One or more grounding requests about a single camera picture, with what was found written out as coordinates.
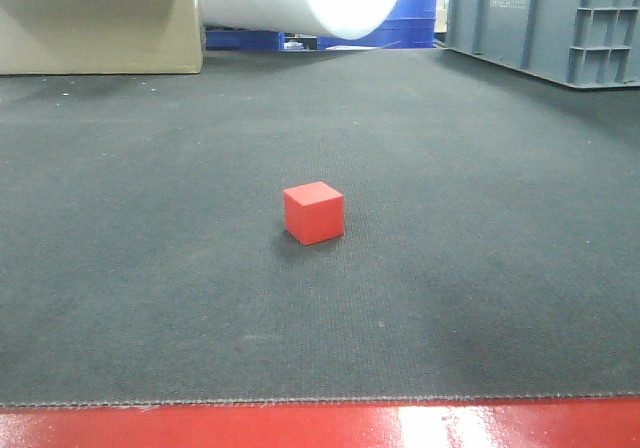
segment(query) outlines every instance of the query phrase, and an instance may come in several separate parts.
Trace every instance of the red cube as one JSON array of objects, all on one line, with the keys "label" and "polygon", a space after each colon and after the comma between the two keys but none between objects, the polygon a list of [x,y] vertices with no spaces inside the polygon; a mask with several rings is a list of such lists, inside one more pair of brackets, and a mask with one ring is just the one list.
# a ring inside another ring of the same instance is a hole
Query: red cube
[{"label": "red cube", "polygon": [[319,181],[284,190],[287,231],[303,245],[344,234],[344,195]]}]

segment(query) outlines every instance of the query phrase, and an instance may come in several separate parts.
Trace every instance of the dark gray carpet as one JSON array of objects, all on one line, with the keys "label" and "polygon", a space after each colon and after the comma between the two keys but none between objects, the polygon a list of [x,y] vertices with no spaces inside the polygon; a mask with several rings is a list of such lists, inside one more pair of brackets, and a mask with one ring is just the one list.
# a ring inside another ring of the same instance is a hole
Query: dark gray carpet
[{"label": "dark gray carpet", "polygon": [[0,99],[2,404],[640,393],[638,91],[432,50]]}]

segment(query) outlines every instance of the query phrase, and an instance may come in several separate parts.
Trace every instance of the glossy red floor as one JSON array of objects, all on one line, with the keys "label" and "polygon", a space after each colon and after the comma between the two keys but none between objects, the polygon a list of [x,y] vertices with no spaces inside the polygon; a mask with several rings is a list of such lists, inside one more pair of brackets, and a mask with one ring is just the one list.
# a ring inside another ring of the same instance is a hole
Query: glossy red floor
[{"label": "glossy red floor", "polygon": [[640,398],[0,411],[0,447],[640,446]]}]

